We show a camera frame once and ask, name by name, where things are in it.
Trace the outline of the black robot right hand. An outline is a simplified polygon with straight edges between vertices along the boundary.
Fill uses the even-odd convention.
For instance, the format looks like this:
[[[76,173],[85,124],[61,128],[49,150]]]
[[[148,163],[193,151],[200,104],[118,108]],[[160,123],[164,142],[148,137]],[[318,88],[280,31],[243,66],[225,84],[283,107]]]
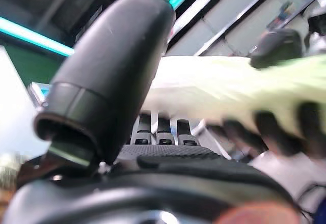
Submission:
[[[292,29],[268,32],[250,54],[250,65],[265,69],[302,57],[299,33]],[[292,156],[304,152],[312,158],[325,157],[325,132],[322,131],[321,106],[316,102],[302,102],[295,107],[294,118],[303,137],[290,135],[281,128],[271,111],[254,113],[258,134],[248,131],[237,120],[224,120],[227,137],[239,148],[249,147],[251,155],[270,150],[277,155]]]

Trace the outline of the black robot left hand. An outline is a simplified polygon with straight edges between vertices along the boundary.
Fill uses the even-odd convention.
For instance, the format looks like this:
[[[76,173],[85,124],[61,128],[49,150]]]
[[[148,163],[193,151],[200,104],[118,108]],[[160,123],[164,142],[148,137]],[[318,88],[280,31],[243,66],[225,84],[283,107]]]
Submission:
[[[51,81],[3,223],[299,223],[290,194],[198,146],[127,144],[175,21],[166,0],[118,0]]]

